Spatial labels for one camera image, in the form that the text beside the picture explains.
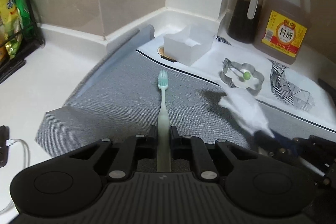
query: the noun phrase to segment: black smartphone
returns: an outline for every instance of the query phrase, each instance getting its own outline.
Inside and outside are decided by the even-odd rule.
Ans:
[[[5,126],[0,127],[0,168],[7,164],[8,146],[6,140],[9,139],[9,129]]]

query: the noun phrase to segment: crumpled paper towel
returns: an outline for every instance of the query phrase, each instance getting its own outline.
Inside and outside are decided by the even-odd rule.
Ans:
[[[223,82],[217,82],[226,93],[218,105],[227,108],[238,125],[251,135],[262,130],[274,138],[274,134],[268,127],[268,120],[265,117],[258,101],[245,89],[230,88]]]

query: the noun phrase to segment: red and yellow label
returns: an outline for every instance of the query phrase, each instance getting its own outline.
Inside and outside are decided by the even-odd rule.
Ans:
[[[272,11],[265,36],[261,42],[284,54],[295,57],[306,32],[306,27]]]

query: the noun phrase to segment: white plastic box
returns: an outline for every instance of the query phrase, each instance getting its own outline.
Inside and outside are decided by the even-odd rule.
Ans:
[[[164,36],[164,53],[190,66],[211,49],[214,36],[202,27],[190,25],[178,33]]]

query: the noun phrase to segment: white cable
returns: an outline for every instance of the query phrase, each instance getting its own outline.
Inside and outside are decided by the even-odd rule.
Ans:
[[[22,168],[22,170],[23,170],[23,169],[29,167],[29,164],[30,164],[29,146],[24,140],[21,140],[21,139],[9,139],[9,140],[6,141],[6,146],[11,146],[16,142],[21,143],[22,147],[23,147],[23,168]],[[8,212],[12,208],[14,208],[14,202],[11,200],[8,203],[8,205],[0,211],[0,215]]]

